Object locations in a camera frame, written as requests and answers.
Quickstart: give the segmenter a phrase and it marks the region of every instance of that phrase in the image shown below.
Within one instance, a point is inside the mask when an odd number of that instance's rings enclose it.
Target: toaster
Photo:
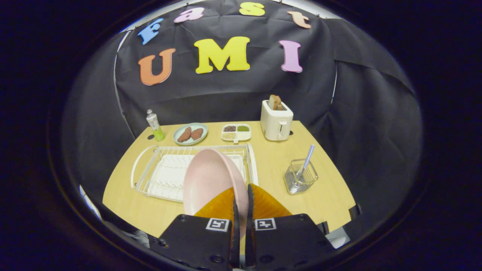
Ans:
[[[261,130],[267,140],[283,141],[290,135],[293,112],[281,102],[282,110],[269,108],[268,100],[261,102]]]

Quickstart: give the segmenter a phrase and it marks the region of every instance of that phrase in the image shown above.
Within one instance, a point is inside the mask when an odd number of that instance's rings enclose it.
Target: letter i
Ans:
[[[280,41],[280,44],[284,50],[284,64],[281,66],[281,69],[284,71],[302,72],[303,68],[298,60],[298,48],[301,45],[294,41]]]

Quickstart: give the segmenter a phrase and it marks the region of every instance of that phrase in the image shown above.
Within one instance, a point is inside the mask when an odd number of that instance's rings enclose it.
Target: pink plate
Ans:
[[[248,217],[248,190],[233,161],[217,150],[204,149],[198,152],[187,167],[183,184],[186,215],[193,216],[214,197],[231,187],[234,188],[240,236],[243,237]]]

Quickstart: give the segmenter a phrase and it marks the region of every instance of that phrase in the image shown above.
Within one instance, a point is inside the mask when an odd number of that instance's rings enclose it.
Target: utensil holder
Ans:
[[[306,191],[316,180],[318,180],[318,174],[311,162],[308,163],[308,166],[302,174],[297,175],[298,171],[303,168],[304,163],[305,159],[292,160],[288,170],[286,170],[284,180],[286,189],[290,195]]]

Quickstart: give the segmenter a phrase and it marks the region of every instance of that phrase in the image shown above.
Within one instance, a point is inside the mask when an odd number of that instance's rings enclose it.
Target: bottle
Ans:
[[[152,132],[154,133],[154,137],[157,141],[163,141],[166,137],[159,126],[159,122],[157,121],[157,115],[152,113],[152,110],[147,110],[147,122],[152,128]]]

